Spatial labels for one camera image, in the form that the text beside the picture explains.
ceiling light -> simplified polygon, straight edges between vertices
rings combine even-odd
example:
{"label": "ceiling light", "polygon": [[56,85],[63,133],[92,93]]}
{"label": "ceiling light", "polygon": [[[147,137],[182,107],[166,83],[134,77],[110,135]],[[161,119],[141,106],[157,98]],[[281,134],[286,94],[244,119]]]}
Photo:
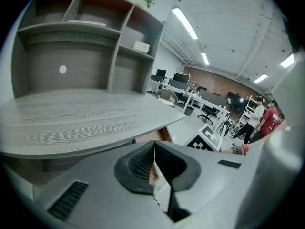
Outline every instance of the ceiling light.
{"label": "ceiling light", "polygon": [[286,58],[282,63],[281,66],[284,68],[287,68],[288,66],[292,65],[295,62],[295,57],[294,54],[290,54],[288,58]]}
{"label": "ceiling light", "polygon": [[210,65],[210,64],[209,64],[209,61],[208,61],[208,57],[206,56],[206,54],[205,54],[204,52],[202,52],[201,55],[202,55],[202,57],[203,57],[203,60],[204,60],[205,64],[206,64],[206,65]]}
{"label": "ceiling light", "polygon": [[266,75],[266,74],[264,73],[262,76],[258,77],[258,78],[254,81],[254,83],[255,83],[255,84],[258,84],[259,82],[261,82],[262,80],[266,79],[267,77],[268,77],[268,75]]}
{"label": "ceiling light", "polygon": [[196,32],[192,28],[191,24],[187,20],[187,18],[184,16],[184,14],[181,12],[179,8],[172,9],[173,13],[177,16],[177,18],[181,21],[183,26],[186,28],[187,32],[189,32],[190,36],[193,39],[198,39]]}

floor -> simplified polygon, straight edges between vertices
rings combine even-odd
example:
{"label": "floor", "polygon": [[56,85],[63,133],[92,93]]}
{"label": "floor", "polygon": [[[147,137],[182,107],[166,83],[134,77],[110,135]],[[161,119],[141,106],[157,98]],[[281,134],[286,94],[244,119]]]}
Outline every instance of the floor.
{"label": "floor", "polygon": [[[175,107],[175,110],[182,112],[183,105],[177,105]],[[190,116],[185,116],[185,118],[167,126],[167,129],[171,135],[173,142],[176,144],[184,145],[188,140],[195,136],[198,130],[206,123],[211,127],[217,124],[218,120],[213,116],[211,118],[213,124],[209,121],[207,121],[206,123],[203,122],[202,118],[197,117],[198,115],[202,114],[205,114],[205,112],[200,110],[199,107],[195,106],[195,109]],[[233,140],[231,132],[229,132],[223,139],[221,149],[227,150],[233,146],[241,144],[243,144],[243,140],[240,140],[238,138]]]}

gray wood grain desktop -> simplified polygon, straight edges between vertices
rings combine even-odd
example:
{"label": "gray wood grain desktop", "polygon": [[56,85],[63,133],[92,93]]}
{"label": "gray wood grain desktop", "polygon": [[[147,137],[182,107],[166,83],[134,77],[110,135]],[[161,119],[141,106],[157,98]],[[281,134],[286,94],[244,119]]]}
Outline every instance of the gray wood grain desktop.
{"label": "gray wood grain desktop", "polygon": [[150,95],[99,89],[55,90],[11,99],[0,108],[0,151],[53,159],[98,152],[185,115]]}

brick wall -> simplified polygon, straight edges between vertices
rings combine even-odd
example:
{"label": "brick wall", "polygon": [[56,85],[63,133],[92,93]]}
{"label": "brick wall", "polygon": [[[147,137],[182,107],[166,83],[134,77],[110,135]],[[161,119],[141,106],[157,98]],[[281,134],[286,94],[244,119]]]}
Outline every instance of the brick wall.
{"label": "brick wall", "polygon": [[243,98],[250,95],[252,95],[254,99],[256,98],[255,90],[224,76],[191,67],[186,67],[184,69],[184,73],[191,74],[190,80],[207,88],[208,92],[218,93],[223,98],[227,97],[228,92],[232,92],[234,94],[239,93]]}

ceiling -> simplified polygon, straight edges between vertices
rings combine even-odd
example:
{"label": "ceiling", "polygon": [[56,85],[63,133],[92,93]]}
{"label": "ceiling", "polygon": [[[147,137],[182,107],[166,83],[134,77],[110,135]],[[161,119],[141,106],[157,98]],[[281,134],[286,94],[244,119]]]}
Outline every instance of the ceiling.
{"label": "ceiling", "polygon": [[[174,0],[196,31],[193,40],[170,12],[161,45],[184,65],[270,91],[287,73],[280,63],[291,54],[282,13],[272,0]],[[209,59],[206,66],[201,52]],[[253,81],[266,73],[258,84]]]}

